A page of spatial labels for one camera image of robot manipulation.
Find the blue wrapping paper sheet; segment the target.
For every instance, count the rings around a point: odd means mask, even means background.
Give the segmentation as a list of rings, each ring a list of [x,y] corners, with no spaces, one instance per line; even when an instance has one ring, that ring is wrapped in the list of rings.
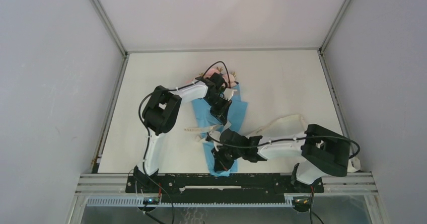
[[[231,98],[232,103],[230,105],[227,119],[229,121],[229,128],[232,131],[238,132],[240,131],[245,115],[248,103],[241,100],[240,94],[240,85],[237,84],[233,87],[235,91],[233,97]],[[219,125],[219,132],[222,132],[224,126],[215,119],[210,114],[210,106],[204,99],[196,99],[191,102],[192,108],[195,114],[195,119],[197,122],[197,127],[202,129],[207,129],[208,127],[213,127],[215,125]],[[213,176],[224,176],[228,177],[231,173],[235,173],[238,170],[237,161],[233,161],[233,164],[229,170],[215,171],[215,160],[212,154],[212,150],[214,150],[214,144],[212,142],[205,141],[206,133],[200,132],[196,137],[196,141],[198,143],[202,143],[203,151],[206,159],[207,168],[209,173]]]

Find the pink flower stem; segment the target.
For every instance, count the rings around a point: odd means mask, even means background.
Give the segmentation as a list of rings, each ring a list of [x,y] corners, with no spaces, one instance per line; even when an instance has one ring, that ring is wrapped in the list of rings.
[[[217,68],[211,68],[204,75],[198,83],[197,79],[193,78],[186,82],[186,84],[196,84],[196,85],[206,85],[208,87],[219,88],[233,88],[238,85],[238,82],[235,79],[235,76],[232,73],[223,73]]]

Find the white printed ribbon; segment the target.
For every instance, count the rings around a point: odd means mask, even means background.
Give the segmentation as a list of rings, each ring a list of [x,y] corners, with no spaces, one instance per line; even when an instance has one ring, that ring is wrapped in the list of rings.
[[[205,134],[210,131],[218,131],[221,132],[223,129],[227,129],[231,127],[231,123],[227,123],[225,126],[221,124],[214,124],[210,126],[205,127],[186,127],[184,128],[184,131],[191,132],[193,134],[197,134],[196,137],[197,142],[204,142]],[[255,136],[255,135],[264,135],[267,136],[279,136],[280,133],[286,133],[286,134],[296,134],[298,132],[301,132],[307,128],[308,124],[305,122],[303,116],[301,114],[294,114],[289,115],[285,117],[278,118],[276,120],[273,120],[272,122],[268,123],[267,125],[261,126],[260,128],[256,129],[255,131],[248,134],[248,136]],[[213,145],[209,145],[205,150],[205,159],[206,164],[208,166],[209,171],[212,175],[215,176],[228,176],[231,173],[236,173],[238,170],[243,169],[242,164],[238,164],[237,161],[234,162],[231,169],[228,171],[220,171],[215,172],[214,171],[214,158],[210,150],[213,148]]]

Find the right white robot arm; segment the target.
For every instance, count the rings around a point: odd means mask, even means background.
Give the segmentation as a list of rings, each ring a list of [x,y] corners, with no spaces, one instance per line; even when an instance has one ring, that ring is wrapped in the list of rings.
[[[297,134],[281,137],[243,136],[226,129],[210,131],[206,140],[214,143],[211,151],[215,171],[229,170],[234,161],[251,163],[275,158],[302,157],[293,169],[291,185],[303,192],[323,176],[345,177],[349,160],[355,157],[350,148],[355,142],[318,124],[309,124]]]

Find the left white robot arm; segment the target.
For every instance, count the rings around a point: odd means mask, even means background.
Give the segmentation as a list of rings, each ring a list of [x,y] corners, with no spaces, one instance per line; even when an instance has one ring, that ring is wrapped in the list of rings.
[[[203,99],[210,106],[210,114],[221,125],[226,125],[233,91],[230,79],[225,79],[221,73],[213,73],[207,78],[196,77],[190,84],[174,89],[157,86],[141,101],[138,117],[148,132],[148,142],[134,172],[143,173],[137,183],[143,191],[152,192],[157,187],[154,175],[159,170],[162,142],[174,127],[181,105]]]

